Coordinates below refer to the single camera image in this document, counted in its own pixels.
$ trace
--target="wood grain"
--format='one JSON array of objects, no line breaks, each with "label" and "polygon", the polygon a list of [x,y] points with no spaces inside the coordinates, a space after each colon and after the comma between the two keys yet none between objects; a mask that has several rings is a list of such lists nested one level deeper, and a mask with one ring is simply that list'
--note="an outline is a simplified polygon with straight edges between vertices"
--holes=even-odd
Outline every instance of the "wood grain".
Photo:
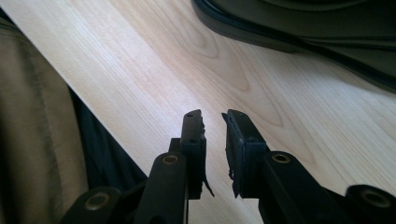
[{"label": "wood grain", "polygon": [[180,136],[182,116],[203,111],[216,198],[204,191],[191,202],[191,223],[261,223],[257,201],[233,197],[220,115],[228,108],[328,189],[396,194],[395,95],[343,68],[217,35],[189,0],[0,2],[147,174]]}]

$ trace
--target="wooden table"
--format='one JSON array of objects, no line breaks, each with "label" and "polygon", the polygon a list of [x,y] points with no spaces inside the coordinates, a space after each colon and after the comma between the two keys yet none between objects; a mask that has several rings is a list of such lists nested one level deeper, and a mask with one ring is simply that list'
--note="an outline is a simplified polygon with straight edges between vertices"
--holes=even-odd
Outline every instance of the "wooden table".
[{"label": "wooden table", "polygon": [[183,115],[203,111],[216,198],[205,190],[191,202],[191,223],[261,223],[256,200],[233,197],[220,115],[229,108],[321,185],[396,194],[396,96],[337,65],[217,35],[189,0],[0,3],[147,174]]}]

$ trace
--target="metal rivet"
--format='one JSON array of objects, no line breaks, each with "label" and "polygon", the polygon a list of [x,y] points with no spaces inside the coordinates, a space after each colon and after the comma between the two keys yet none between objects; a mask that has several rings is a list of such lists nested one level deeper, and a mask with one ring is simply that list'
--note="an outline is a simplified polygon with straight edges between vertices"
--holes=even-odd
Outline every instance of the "metal rivet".
[{"label": "metal rivet", "polygon": [[91,211],[101,209],[110,201],[110,196],[103,192],[93,194],[86,202],[85,208]]},{"label": "metal rivet", "polygon": [[377,193],[370,189],[363,190],[361,192],[361,197],[364,199],[364,201],[376,207],[387,208],[391,206],[390,200],[388,200],[382,194]]},{"label": "metal rivet", "polygon": [[163,163],[168,164],[168,165],[175,164],[177,161],[178,161],[178,157],[175,155],[169,155],[169,156],[163,157]]},{"label": "metal rivet", "polygon": [[288,156],[285,156],[283,154],[277,153],[272,157],[273,161],[279,162],[279,163],[289,163],[290,158]]}]

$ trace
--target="dark fabric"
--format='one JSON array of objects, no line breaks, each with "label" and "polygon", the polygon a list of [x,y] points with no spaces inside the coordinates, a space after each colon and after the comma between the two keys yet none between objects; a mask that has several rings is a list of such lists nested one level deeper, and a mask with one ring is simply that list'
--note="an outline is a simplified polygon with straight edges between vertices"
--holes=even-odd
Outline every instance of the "dark fabric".
[{"label": "dark fabric", "polygon": [[106,128],[71,91],[82,146],[89,188],[110,186],[124,192],[147,179],[136,163]]}]

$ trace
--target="beige cloth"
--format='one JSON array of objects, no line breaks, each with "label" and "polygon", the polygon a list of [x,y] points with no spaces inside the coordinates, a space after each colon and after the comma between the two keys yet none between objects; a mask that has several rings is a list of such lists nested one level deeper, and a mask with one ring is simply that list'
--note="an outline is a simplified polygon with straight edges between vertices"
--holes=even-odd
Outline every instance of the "beige cloth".
[{"label": "beige cloth", "polygon": [[12,187],[19,222],[58,223],[87,190],[72,101],[56,71],[1,18],[0,134],[10,173],[0,184]]}]

